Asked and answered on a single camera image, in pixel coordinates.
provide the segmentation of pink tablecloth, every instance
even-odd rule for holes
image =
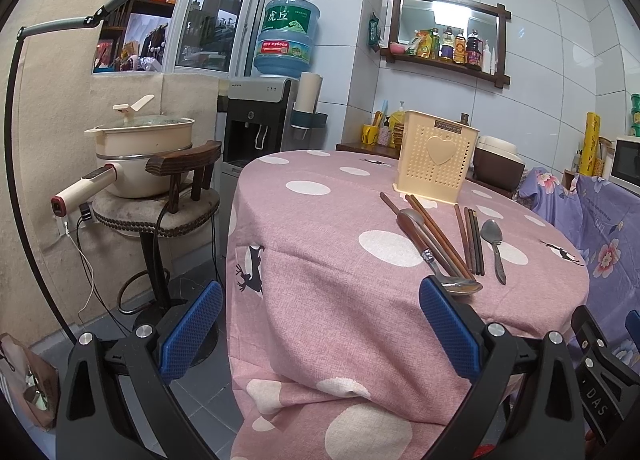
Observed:
[[[398,161],[292,151],[242,171],[227,250],[227,336],[244,414],[232,459],[419,459],[460,405],[459,378],[418,305],[431,271],[379,197]],[[523,206],[465,182],[460,206],[498,221],[508,282],[485,247],[485,321],[567,332],[588,274],[575,248]],[[462,254],[453,207],[422,200]],[[573,255],[564,259],[557,248]]]

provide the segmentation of floral cloth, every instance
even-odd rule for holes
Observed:
[[[579,249],[590,274],[587,307],[613,354],[640,373],[638,348],[625,329],[630,310],[640,310],[640,198],[601,177],[578,175],[569,190],[544,168],[531,170],[518,192],[531,209]],[[575,339],[575,356],[578,351]]]

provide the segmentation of beige wall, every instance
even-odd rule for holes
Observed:
[[[19,26],[85,16],[105,1],[20,0],[0,35],[2,76],[6,76]],[[217,105],[218,81],[207,76],[92,75],[97,39],[98,30],[42,34],[28,39],[14,109],[20,204],[47,285],[68,323],[79,323],[77,312],[86,301],[88,285],[77,252],[68,238],[58,235],[49,199],[95,167],[94,142],[83,130],[114,119],[113,104],[155,94],[156,99],[145,113],[195,118],[194,144],[199,144],[212,138]],[[5,188],[0,191],[0,201],[6,206],[0,213],[0,332],[11,332],[31,343],[56,331],[58,325],[20,248]],[[140,244],[137,239],[126,238],[100,224],[81,231],[83,250],[94,266],[98,289],[105,302],[113,306],[124,281],[145,268]],[[201,230],[165,244],[165,266],[207,240],[210,235]],[[148,283],[140,280],[131,294],[146,287]],[[100,312],[102,308],[92,300],[82,312],[82,319],[86,321]]]

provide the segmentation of cutlery holder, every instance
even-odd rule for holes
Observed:
[[[475,128],[448,119],[407,111],[394,189],[456,203],[478,133]]]

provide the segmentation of metal screw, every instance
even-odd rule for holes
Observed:
[[[499,323],[491,323],[488,329],[489,329],[489,334],[491,334],[494,337],[500,337],[501,335],[504,335],[504,332],[505,332],[504,326],[500,325]]]
[[[88,345],[93,339],[94,339],[94,336],[91,334],[91,332],[85,332],[80,336],[80,339],[78,339],[78,342],[81,345]]]
[[[562,342],[562,334],[556,331],[549,332],[549,339],[552,343],[559,345]]]
[[[149,337],[153,331],[154,329],[151,325],[140,325],[136,328],[136,335],[144,339],[145,337]]]

